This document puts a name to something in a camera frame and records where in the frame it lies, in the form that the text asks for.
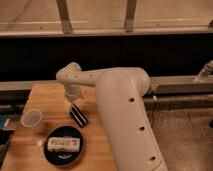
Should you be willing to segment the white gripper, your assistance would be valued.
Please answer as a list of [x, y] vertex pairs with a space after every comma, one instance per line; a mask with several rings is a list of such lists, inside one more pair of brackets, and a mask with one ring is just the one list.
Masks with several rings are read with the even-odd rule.
[[[68, 84], [64, 86], [65, 88], [65, 97], [68, 100], [77, 100], [81, 97], [81, 89], [79, 85], [75, 84]], [[70, 110], [73, 106], [73, 102], [68, 101], [67, 99], [64, 100], [64, 107], [66, 110]]]

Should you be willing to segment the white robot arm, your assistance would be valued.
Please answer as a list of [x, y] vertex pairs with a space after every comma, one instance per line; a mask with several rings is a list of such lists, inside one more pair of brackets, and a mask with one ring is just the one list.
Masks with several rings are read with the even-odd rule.
[[81, 96], [82, 85], [95, 88], [97, 108], [118, 171], [168, 171], [143, 102], [150, 87], [145, 70], [115, 67], [83, 71], [72, 62], [57, 72], [56, 79], [64, 85], [70, 102]]

